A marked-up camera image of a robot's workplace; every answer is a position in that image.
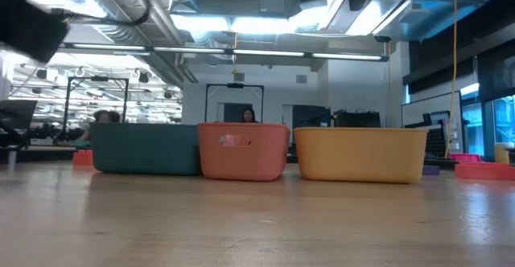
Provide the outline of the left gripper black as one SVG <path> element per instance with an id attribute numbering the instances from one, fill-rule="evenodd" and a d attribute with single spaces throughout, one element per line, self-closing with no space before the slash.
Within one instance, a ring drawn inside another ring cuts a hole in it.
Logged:
<path id="1" fill-rule="evenodd" d="M 68 34 L 68 25 L 28 0 L 0 0 L 0 43 L 48 63 Z"/>

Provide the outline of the orange toy brick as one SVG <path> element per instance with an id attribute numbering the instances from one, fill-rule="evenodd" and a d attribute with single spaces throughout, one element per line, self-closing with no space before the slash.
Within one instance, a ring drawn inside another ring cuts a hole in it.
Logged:
<path id="1" fill-rule="evenodd" d="M 499 162 L 460 162 L 455 176 L 462 179 L 515 181 L 515 166 Z"/>
<path id="2" fill-rule="evenodd" d="M 93 152 L 91 150 L 76 150 L 72 157 L 74 166 L 91 166 L 93 164 Z"/>

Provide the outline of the black monitor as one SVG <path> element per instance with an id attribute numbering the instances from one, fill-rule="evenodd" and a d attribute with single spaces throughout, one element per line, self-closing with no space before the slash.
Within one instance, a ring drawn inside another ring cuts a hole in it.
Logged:
<path id="1" fill-rule="evenodd" d="M 12 129 L 29 129 L 37 101 L 0 101 L 0 122 Z"/>

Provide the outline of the black equipment case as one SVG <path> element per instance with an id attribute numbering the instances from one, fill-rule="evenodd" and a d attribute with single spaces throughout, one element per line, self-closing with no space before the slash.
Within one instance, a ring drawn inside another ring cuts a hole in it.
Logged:
<path id="1" fill-rule="evenodd" d="M 335 127 L 380 128 L 381 119 L 378 112 L 348 112 L 338 110 L 333 113 Z"/>

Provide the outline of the white board panel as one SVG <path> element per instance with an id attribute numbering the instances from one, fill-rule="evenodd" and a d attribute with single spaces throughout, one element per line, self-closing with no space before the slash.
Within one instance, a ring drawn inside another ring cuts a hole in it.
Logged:
<path id="1" fill-rule="evenodd" d="M 459 91 L 402 105 L 402 126 L 444 130 L 449 154 L 464 152 L 464 130 Z"/>

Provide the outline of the black cabinet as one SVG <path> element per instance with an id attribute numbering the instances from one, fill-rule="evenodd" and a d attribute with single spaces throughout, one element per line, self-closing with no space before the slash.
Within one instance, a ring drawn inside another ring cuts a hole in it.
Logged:
<path id="1" fill-rule="evenodd" d="M 299 127 L 330 127 L 331 110 L 325 106 L 294 105 L 292 109 L 292 126 Z"/>

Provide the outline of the long ceiling light strip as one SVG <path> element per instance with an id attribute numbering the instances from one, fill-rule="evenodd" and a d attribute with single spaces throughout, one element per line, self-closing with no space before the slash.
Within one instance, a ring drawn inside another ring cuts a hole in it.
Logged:
<path id="1" fill-rule="evenodd" d="M 355 53 L 326 53 L 309 51 L 277 51 L 277 50 L 254 50 L 241 48 L 204 48 L 204 47 L 168 47 L 168 46 L 137 46 L 137 45 L 115 45 L 97 43 L 62 43 L 62 49 L 78 49 L 92 51 L 127 51 L 127 52 L 170 52 L 180 54 L 206 54 L 206 55 L 255 55 L 255 56 L 277 56 L 286 58 L 303 58 L 318 60 L 355 60 L 369 62 L 387 62 L 387 55 L 363 55 Z"/>

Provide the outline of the yellow plastic bin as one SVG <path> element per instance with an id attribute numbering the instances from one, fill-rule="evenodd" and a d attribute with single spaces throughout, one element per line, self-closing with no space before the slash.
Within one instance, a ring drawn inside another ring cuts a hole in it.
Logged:
<path id="1" fill-rule="evenodd" d="M 416 183 L 422 177 L 425 129 L 303 127 L 294 135 L 305 179 Z"/>

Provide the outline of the black pegboard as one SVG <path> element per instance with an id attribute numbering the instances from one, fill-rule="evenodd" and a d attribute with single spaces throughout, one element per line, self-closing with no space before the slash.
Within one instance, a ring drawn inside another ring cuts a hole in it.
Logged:
<path id="1" fill-rule="evenodd" d="M 442 128 L 429 129 L 426 135 L 426 154 L 436 158 L 444 158 L 446 147 L 444 130 Z"/>

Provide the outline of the blue plastic bin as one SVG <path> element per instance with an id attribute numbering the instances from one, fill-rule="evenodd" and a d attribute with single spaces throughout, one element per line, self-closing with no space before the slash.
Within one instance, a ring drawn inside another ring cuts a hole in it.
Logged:
<path id="1" fill-rule="evenodd" d="M 200 175 L 194 125 L 100 123 L 90 125 L 93 166 L 105 173 Z"/>

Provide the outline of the orange plastic bin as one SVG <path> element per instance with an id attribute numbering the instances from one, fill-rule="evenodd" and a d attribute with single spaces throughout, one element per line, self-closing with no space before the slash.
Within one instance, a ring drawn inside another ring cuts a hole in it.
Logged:
<path id="1" fill-rule="evenodd" d="M 207 178 L 269 182 L 286 167 L 290 130 L 285 125 L 205 122 L 197 131 Z"/>

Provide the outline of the yellow container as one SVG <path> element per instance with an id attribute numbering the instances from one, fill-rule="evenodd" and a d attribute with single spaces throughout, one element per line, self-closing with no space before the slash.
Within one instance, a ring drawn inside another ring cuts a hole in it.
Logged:
<path id="1" fill-rule="evenodd" d="M 495 162 L 509 164 L 508 148 L 515 147 L 513 142 L 495 142 L 494 143 L 494 159 Z"/>

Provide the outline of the black background rig frame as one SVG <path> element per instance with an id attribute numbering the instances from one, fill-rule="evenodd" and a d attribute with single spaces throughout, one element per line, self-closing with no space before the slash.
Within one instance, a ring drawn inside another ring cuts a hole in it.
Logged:
<path id="1" fill-rule="evenodd" d="M 121 87 L 121 90 L 124 94 L 123 104 L 122 104 L 122 115 L 121 119 L 122 122 L 126 119 L 126 110 L 127 110 L 127 102 L 129 98 L 129 85 L 130 81 L 128 78 L 112 78 L 108 76 L 90 76 L 90 77 L 79 77 L 79 76 L 70 76 L 68 78 L 67 88 L 66 88 L 66 97 L 64 102 L 64 128 L 68 126 L 68 111 L 69 111 L 69 104 L 70 104 L 70 96 L 72 91 L 76 90 L 83 82 L 86 80 L 91 80 L 93 82 L 114 82 L 114 81 L 121 81 L 124 82 L 125 85 Z"/>
<path id="2" fill-rule="evenodd" d="M 204 122 L 240 122 L 245 108 L 252 108 L 263 121 L 265 87 L 257 84 L 206 84 Z"/>

